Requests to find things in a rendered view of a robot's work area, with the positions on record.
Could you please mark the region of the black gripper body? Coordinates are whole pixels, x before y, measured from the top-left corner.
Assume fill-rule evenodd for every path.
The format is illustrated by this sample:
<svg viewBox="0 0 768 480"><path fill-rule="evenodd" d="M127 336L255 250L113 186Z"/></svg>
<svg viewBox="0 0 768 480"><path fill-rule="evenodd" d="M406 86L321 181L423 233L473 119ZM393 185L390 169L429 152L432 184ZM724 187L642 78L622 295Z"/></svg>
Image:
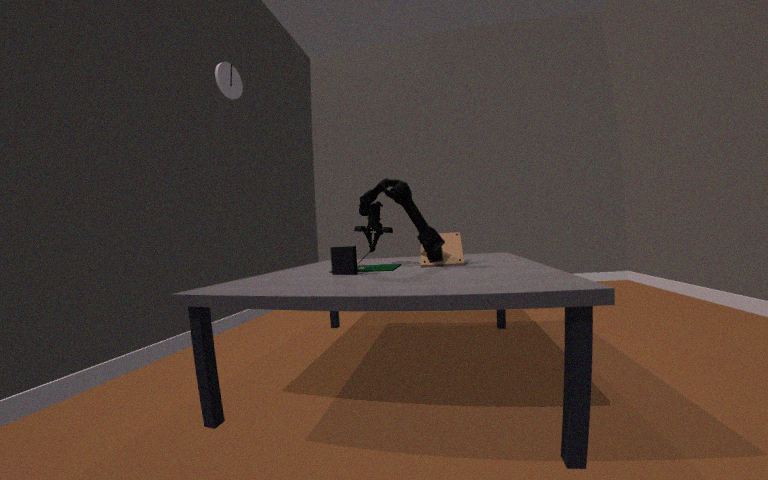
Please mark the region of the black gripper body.
<svg viewBox="0 0 768 480"><path fill-rule="evenodd" d="M355 226L354 231L361 231L366 233L371 233L371 231L376 231L376 233L393 233L392 227L382 227L380 228L380 216L377 215L368 215L368 225L365 226ZM372 229L370 229L372 228ZM375 229L377 228L377 229Z"/></svg>

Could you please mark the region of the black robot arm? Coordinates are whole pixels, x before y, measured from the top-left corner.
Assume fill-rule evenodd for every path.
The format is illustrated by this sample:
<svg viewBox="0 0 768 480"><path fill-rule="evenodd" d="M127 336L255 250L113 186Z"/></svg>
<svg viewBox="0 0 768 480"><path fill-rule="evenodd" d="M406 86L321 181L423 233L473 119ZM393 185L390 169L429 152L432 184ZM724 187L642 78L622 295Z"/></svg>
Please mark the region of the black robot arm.
<svg viewBox="0 0 768 480"><path fill-rule="evenodd" d="M388 187L392 187L388 190ZM399 179L384 178L376 187L368 190L360 197L359 213L362 216L377 215L380 216L381 202L376 200L377 195L385 192L386 196L392 198L396 203L403 206L410 219L419 231L417 238L423 245L430 263L444 261L442 246L445 244L443 238L438 232L430 227L417 206L412 200L412 191L409 185ZM372 204L371 204L372 203Z"/></svg>

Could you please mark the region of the green circuit board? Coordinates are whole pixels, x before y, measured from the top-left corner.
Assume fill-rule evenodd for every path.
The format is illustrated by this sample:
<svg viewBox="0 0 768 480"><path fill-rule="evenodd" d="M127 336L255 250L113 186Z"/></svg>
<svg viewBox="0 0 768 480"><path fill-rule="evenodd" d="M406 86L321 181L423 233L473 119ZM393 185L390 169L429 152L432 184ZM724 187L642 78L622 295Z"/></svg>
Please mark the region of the green circuit board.
<svg viewBox="0 0 768 480"><path fill-rule="evenodd" d="M371 271L393 271L402 264L386 264L386 265L360 265L357 266L357 272L371 272Z"/></svg>

